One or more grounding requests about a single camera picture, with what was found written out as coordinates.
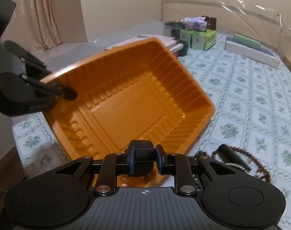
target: green box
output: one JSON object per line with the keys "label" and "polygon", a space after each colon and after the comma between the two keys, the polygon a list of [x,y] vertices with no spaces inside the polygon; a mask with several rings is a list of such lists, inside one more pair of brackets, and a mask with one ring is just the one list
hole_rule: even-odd
{"label": "green box", "polygon": [[207,50],[216,43],[217,33],[211,29],[206,32],[182,29],[180,39],[187,41],[190,48]]}
{"label": "green box", "polygon": [[233,41],[245,45],[247,47],[252,47],[256,50],[260,50],[261,48],[261,43],[259,41],[245,37],[240,34],[234,34]]}
{"label": "green box", "polygon": [[189,48],[191,48],[191,35],[195,31],[193,30],[186,30],[186,29],[181,29],[180,30],[180,40],[188,42]]}

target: curtain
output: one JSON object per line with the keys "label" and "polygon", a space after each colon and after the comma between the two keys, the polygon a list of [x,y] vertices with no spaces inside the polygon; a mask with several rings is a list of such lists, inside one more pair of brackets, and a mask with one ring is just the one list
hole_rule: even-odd
{"label": "curtain", "polygon": [[13,0],[17,6],[1,40],[12,40],[32,54],[61,43],[50,0]]}

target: cylindrical container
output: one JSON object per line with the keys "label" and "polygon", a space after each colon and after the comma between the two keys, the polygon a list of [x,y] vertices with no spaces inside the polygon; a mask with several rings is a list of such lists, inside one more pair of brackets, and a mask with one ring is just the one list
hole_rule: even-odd
{"label": "cylindrical container", "polygon": [[186,56],[189,48],[189,43],[184,40],[180,40],[180,43],[182,43],[184,46],[183,48],[179,51],[179,56]]}
{"label": "cylindrical container", "polygon": [[163,35],[180,38],[180,30],[185,28],[186,24],[182,22],[165,22]]}

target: green tissue box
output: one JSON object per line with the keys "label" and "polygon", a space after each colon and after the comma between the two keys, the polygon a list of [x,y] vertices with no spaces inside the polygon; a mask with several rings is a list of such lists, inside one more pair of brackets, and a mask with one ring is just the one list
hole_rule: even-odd
{"label": "green tissue box", "polygon": [[182,29],[180,39],[187,41],[190,48],[207,50],[216,43],[217,34],[211,29],[206,32]]}

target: orange plastic tray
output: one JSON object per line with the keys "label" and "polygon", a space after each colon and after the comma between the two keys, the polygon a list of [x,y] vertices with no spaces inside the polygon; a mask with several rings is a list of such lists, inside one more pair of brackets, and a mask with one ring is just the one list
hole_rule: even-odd
{"label": "orange plastic tray", "polygon": [[[155,38],[96,54],[42,79],[76,90],[44,112],[71,159],[123,152],[150,140],[185,154],[205,129],[214,106],[177,58]],[[119,186],[156,186],[162,176],[120,176]]]}

